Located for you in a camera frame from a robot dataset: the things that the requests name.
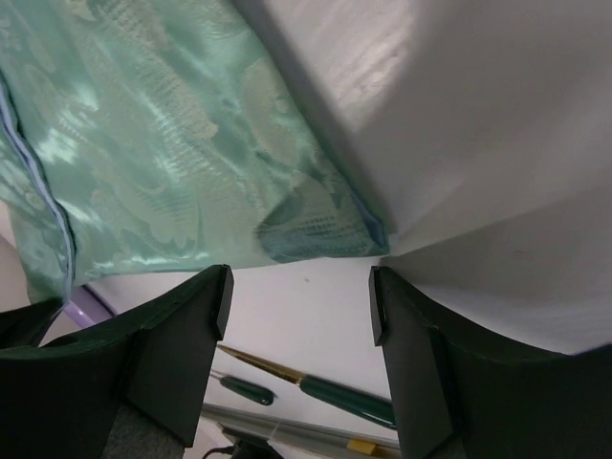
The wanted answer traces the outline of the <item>teal patterned cloth napkin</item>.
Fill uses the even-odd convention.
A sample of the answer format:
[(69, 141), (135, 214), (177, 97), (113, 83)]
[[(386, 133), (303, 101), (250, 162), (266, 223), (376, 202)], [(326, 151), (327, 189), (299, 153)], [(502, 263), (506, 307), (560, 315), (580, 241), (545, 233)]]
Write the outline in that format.
[(1, 198), (33, 301), (389, 249), (228, 1), (3, 2)]

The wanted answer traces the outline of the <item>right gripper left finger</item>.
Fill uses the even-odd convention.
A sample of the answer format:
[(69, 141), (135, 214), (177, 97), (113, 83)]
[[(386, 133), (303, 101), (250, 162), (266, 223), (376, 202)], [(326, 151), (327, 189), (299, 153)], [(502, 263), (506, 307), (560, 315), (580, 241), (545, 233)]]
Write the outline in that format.
[(179, 458), (194, 443), (233, 276), (208, 268), (116, 317), (1, 348), (5, 458)]

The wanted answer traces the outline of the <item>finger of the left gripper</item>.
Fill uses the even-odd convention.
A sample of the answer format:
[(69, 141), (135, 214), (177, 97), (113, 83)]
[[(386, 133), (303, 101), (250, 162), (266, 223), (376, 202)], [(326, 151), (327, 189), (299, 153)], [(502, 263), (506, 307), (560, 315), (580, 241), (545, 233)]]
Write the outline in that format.
[(43, 340), (58, 314), (62, 300), (51, 298), (1, 313), (0, 347), (36, 347)]

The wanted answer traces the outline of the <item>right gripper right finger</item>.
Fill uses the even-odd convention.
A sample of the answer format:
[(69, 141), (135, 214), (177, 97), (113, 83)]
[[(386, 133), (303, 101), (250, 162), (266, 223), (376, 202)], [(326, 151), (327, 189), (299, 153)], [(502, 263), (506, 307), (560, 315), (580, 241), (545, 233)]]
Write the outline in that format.
[(369, 275), (405, 458), (607, 458), (611, 348), (564, 355), (506, 338), (386, 267)]

